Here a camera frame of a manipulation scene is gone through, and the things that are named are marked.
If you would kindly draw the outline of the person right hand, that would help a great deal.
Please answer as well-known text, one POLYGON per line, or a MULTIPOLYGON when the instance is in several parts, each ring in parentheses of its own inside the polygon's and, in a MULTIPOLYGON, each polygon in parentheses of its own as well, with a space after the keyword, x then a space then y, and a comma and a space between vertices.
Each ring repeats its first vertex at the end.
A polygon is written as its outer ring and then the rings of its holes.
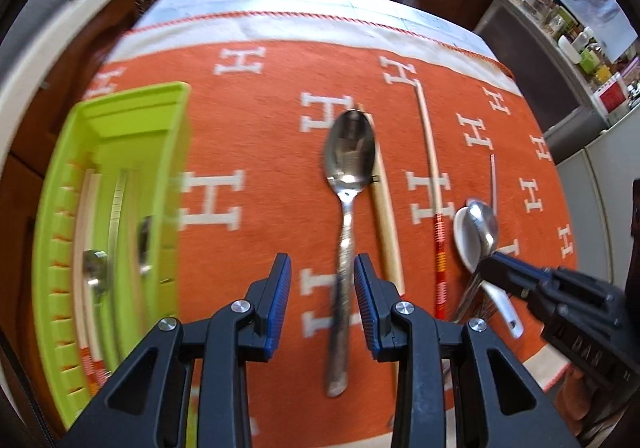
POLYGON ((572 364, 568 367, 563 383, 555 395, 554 404, 574 435, 578 435, 585 424, 595 390, 589 376, 572 364))

